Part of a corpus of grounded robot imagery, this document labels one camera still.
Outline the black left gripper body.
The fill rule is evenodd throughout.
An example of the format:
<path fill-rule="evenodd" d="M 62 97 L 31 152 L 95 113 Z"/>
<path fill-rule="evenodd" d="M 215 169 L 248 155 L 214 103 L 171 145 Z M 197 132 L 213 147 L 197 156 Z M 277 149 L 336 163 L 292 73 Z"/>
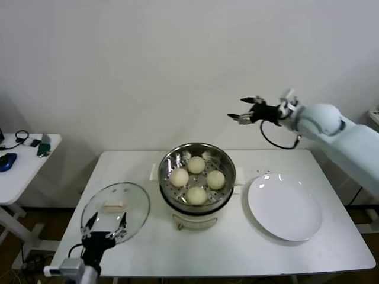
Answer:
<path fill-rule="evenodd" d="M 109 232 L 93 232 L 90 237 L 82 238 L 84 253 L 82 259 L 86 266 L 91 266 L 100 275 L 101 259 L 106 250 L 116 246 L 114 239 L 107 237 Z"/>

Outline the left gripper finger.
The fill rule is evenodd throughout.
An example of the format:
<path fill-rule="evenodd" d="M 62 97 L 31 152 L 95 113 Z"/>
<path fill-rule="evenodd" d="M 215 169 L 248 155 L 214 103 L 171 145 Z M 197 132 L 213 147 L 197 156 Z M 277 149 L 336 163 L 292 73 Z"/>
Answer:
<path fill-rule="evenodd" d="M 96 220 L 97 220 L 98 213 L 95 212 L 92 217 L 90 217 L 85 225 L 81 226 L 81 235 L 82 238 L 90 238 L 91 236 L 91 229 L 94 226 Z"/>
<path fill-rule="evenodd" d="M 125 212 L 120 218 L 118 228 L 112 233 L 107 234 L 107 238 L 112 240 L 122 240 L 127 234 L 127 213 Z"/>

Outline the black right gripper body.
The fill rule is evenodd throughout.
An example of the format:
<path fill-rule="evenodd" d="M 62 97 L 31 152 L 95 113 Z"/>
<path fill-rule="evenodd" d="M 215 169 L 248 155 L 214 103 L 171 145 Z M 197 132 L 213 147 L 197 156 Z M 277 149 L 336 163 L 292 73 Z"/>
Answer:
<path fill-rule="evenodd" d="M 251 122 L 257 122 L 259 120 L 278 122 L 279 119 L 278 106 L 270 106 L 267 105 L 266 102 L 255 104 L 251 108 L 251 112 Z"/>

